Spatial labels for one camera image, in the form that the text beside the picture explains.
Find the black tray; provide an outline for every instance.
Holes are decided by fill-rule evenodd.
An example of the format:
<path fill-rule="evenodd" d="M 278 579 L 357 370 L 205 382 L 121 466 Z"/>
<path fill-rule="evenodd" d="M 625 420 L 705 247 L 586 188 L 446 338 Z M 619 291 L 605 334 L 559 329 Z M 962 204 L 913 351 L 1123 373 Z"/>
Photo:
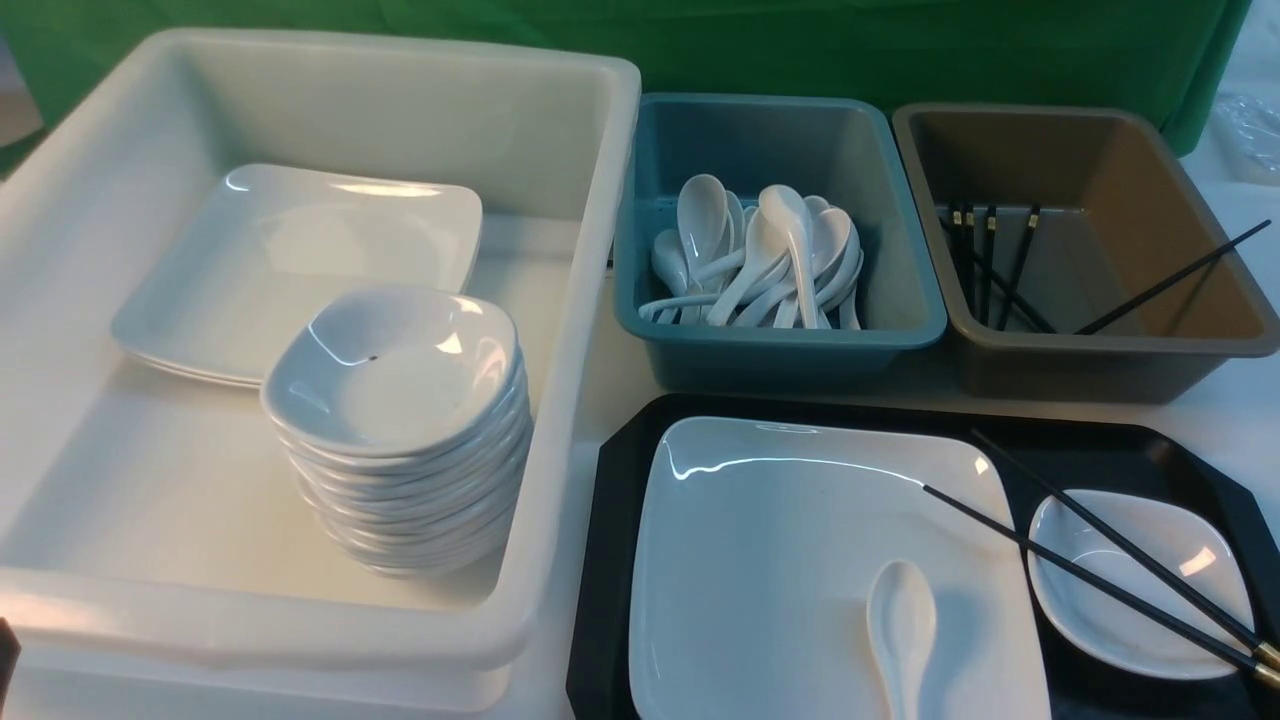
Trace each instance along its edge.
<path fill-rule="evenodd" d="M 631 702 L 627 633 L 645 484 L 662 434 L 677 420 L 696 415 L 959 439 L 978 428 L 1050 478 L 1073 478 L 1071 487 L 1151 497 L 1204 518 L 1235 551 L 1257 629 L 1275 638 L 1280 626 L 1280 552 L 1253 495 L 1149 428 L 668 395 L 650 402 L 600 448 L 566 682 L 579 720 L 637 717 Z M 996 466 L 1014 521 L 1025 533 L 1046 493 L 1006 464 L 997 460 Z M 1280 717 L 1280 694 L 1239 674 L 1215 680 L 1156 680 L 1094 660 L 1059 635 L 1034 602 L 1034 593 L 1032 597 L 1056 719 Z M 993 712 L 992 717 L 1000 717 L 998 703 Z"/>

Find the white square plate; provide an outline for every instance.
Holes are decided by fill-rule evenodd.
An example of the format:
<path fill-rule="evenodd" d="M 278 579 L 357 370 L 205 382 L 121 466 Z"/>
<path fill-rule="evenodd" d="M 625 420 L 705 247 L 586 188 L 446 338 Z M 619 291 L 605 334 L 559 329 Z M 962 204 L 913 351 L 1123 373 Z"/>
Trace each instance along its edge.
<path fill-rule="evenodd" d="M 111 323 L 161 369 L 257 386 L 334 297 L 372 283 L 458 292 L 480 241 L 480 197 L 449 184 L 244 165 Z"/>
<path fill-rule="evenodd" d="M 938 611 L 920 717 L 1050 717 L 1018 546 L 989 460 L 947 438 L 690 418 L 654 456 L 631 587 L 646 720 L 888 717 L 867 635 L 876 573 L 906 559 Z"/>

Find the brown plastic bin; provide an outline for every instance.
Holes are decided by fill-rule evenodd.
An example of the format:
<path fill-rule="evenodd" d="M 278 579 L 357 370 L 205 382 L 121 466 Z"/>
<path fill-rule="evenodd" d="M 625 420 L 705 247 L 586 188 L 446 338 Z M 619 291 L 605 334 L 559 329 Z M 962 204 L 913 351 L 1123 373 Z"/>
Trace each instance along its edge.
<path fill-rule="evenodd" d="M 1098 334 L 1071 334 L 1228 241 L 1146 120 L 1117 110 L 918 104 L 893 114 L 893 132 L 968 392 L 1166 402 L 1230 357 L 1280 348 L 1280 322 L 1234 252 Z M 988 204 L 1000 208 L 993 256 L 1005 278 L 1029 208 L 1042 205 L 1019 295 L 1057 334 L 1019 320 L 998 332 L 969 313 L 938 220 L 950 202 L 973 202 L 979 227 Z M 1277 233 L 1272 225 L 1251 242 L 1280 242 L 1268 237 Z M 992 297 L 995 316 L 1004 299 Z"/>

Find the white table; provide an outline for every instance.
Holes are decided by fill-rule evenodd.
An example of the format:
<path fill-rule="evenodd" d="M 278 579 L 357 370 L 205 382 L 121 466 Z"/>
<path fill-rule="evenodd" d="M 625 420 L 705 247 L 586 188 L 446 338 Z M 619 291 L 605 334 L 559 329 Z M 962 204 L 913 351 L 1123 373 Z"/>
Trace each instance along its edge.
<path fill-rule="evenodd" d="M 1280 3 L 1270 3 L 1280 8 Z M 1242 53 L 1238 49 L 1236 58 Z M 1224 87 L 1245 87 L 1280 106 L 1280 77 L 1260 77 L 1249 67 L 1229 74 Z M 1280 187 L 1233 186 L 1212 137 L 1184 160 L 1210 199 L 1228 233 L 1262 218 L 1280 222 Z M 1272 228 L 1242 245 L 1240 254 L 1272 305 L 1280 307 L 1280 229 Z M 643 346 L 613 320 L 612 287 L 605 288 L 596 322 L 584 401 L 580 443 L 566 498 L 559 548 L 541 624 L 529 650 L 517 660 L 507 697 L 494 719 L 559 720 L 571 717 L 564 697 L 564 670 L 572 635 L 582 550 L 594 483 L 595 451 L 662 391 L 654 383 Z M 924 373 L 925 380 L 920 379 Z M 920 360 L 900 369 L 887 387 L 855 402 L 1000 413 L 1010 415 L 1138 423 L 1185 445 L 1253 491 L 1272 532 L 1280 530 L 1280 355 L 1266 360 L 1230 361 L 1167 406 L 1046 404 L 988 401 L 965 397 L 947 373 Z M 124 680 L 19 666 L 5 717 L 115 719 L 280 717 L 329 719 L 417 717 L 388 707 L 289 698 L 210 687 Z"/>

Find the plastic bag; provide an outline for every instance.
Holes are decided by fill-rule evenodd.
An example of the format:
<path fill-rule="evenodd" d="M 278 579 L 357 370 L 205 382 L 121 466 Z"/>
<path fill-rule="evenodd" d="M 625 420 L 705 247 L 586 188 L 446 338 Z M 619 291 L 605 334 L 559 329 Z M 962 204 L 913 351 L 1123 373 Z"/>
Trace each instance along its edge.
<path fill-rule="evenodd" d="M 1280 186 L 1280 111 L 1252 95 L 1219 95 L 1213 126 L 1236 178 Z"/>

